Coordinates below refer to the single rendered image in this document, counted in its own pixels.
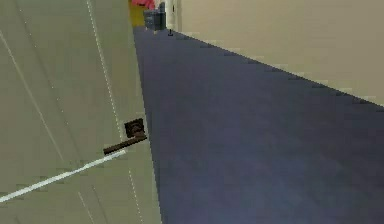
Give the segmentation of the pink red cushion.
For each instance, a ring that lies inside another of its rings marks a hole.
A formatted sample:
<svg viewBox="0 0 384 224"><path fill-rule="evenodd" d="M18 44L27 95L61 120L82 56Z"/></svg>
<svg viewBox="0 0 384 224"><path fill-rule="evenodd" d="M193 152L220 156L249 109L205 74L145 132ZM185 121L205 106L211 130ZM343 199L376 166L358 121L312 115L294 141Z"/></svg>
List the pink red cushion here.
<svg viewBox="0 0 384 224"><path fill-rule="evenodd" d="M132 0L132 3L134 5L146 7L148 9L154 9L155 8L155 1L154 0Z"/></svg>

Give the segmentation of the pale beige room door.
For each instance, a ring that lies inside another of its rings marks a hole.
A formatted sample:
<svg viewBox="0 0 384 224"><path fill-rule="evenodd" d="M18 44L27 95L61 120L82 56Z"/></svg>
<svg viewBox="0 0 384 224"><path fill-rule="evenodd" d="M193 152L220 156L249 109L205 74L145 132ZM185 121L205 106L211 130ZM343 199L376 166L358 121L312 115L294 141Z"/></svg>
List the pale beige room door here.
<svg viewBox="0 0 384 224"><path fill-rule="evenodd" d="M128 0L0 0L0 224L162 224Z"/></svg>

